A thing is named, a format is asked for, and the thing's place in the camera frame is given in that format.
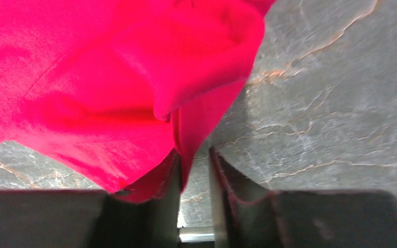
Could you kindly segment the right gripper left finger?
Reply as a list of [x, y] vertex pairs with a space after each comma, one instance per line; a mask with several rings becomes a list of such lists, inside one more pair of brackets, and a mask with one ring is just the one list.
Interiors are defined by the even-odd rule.
[[125, 189], [0, 190], [0, 247], [177, 247], [177, 152]]

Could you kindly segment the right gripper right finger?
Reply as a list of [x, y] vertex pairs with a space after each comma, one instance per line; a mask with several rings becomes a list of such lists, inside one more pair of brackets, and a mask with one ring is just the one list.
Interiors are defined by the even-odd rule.
[[215, 247], [397, 247], [383, 190], [269, 190], [209, 149]]

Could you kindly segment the red t-shirt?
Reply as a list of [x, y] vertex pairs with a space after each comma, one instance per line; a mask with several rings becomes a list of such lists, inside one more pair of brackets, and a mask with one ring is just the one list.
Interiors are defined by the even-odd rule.
[[248, 80], [272, 1], [0, 1], [0, 143], [161, 193]]

